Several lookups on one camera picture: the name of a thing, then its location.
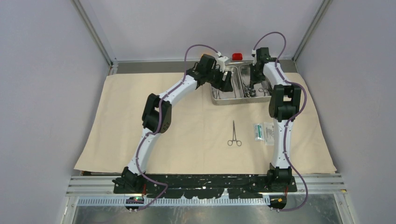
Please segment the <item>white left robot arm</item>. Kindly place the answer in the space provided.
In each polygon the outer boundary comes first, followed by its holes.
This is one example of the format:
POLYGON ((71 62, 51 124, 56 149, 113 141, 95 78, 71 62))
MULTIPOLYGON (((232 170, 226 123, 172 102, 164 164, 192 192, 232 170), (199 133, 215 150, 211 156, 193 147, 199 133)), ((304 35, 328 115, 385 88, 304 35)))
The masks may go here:
POLYGON ((187 94, 195 91, 200 86, 210 83, 216 89, 232 92, 232 73, 226 71, 230 58, 217 57, 208 54, 201 56, 199 62, 187 69, 176 84, 163 93, 151 93, 146 101, 142 114, 142 134, 138 147, 131 161, 124 167, 121 176, 114 179, 114 193, 141 193, 146 183, 151 182, 156 186, 168 188, 168 185, 155 181, 146 175, 146 167, 159 137, 165 133, 172 121, 173 107, 187 94))

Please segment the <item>cream cloth wrap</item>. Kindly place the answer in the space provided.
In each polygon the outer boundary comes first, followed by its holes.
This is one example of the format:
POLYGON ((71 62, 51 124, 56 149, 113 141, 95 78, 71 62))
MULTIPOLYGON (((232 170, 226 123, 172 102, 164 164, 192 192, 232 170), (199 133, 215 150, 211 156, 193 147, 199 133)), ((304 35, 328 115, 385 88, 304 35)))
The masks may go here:
MULTIPOLYGON (((142 134, 149 94, 159 94, 181 73, 116 74, 104 82, 95 120, 75 169, 120 173, 131 161, 142 134)), ((265 174, 274 147, 255 141, 254 124, 271 122, 267 103, 214 105, 205 84, 172 109, 169 129, 154 145, 149 174, 265 174), (240 147, 228 146, 233 120, 240 147)), ((311 96, 291 132, 290 160, 301 174, 334 173, 311 96)))

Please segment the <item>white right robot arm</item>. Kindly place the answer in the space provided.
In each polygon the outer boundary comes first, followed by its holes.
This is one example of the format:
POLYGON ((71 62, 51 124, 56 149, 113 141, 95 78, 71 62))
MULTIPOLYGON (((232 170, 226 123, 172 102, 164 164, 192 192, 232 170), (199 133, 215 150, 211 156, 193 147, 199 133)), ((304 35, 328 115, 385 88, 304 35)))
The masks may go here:
POLYGON ((300 109, 301 87, 287 78, 275 57, 267 47, 252 50, 254 58, 250 64, 250 82, 269 81, 272 92, 269 101, 269 115, 274 124, 274 153, 267 171, 266 186, 279 191, 292 183, 290 165, 291 131, 295 115, 300 109))

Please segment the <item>steel mesh instrument tray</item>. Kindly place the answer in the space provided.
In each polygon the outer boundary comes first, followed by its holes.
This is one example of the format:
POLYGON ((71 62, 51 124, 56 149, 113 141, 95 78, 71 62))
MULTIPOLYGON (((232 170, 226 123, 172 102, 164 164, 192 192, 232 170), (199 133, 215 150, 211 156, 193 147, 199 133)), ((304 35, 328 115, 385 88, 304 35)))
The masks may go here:
MULTIPOLYGON (((251 97, 247 98, 244 96, 243 84, 250 85, 250 67, 247 62, 234 62, 226 66, 226 71, 232 72, 232 86, 233 92, 222 92, 220 91, 221 99, 214 99, 212 96, 212 103, 214 105, 237 105, 237 104, 249 104, 249 103, 266 103, 270 101, 270 97, 251 97)), ((261 82, 267 85, 270 95, 272 93, 272 87, 270 82, 266 79, 261 82)))

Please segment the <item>green white sterile packet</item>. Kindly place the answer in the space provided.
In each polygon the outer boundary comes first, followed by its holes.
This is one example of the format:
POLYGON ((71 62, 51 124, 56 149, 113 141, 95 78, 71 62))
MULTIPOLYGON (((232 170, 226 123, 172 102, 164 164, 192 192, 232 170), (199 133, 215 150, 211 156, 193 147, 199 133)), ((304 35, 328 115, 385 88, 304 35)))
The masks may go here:
POLYGON ((254 124, 255 141, 265 141, 263 123, 254 124))

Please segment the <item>steel hemostat clamp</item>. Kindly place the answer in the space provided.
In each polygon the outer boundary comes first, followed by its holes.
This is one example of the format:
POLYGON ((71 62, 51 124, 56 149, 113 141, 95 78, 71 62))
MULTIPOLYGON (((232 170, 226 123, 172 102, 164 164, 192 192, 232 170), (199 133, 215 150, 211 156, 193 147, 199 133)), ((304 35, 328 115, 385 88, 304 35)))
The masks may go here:
POLYGON ((236 136, 236 129, 235 129, 235 121, 234 120, 233 120, 233 135, 232 135, 232 138, 227 141, 227 145, 228 146, 236 145, 238 147, 240 147, 242 145, 241 140, 238 140, 237 136, 236 136))

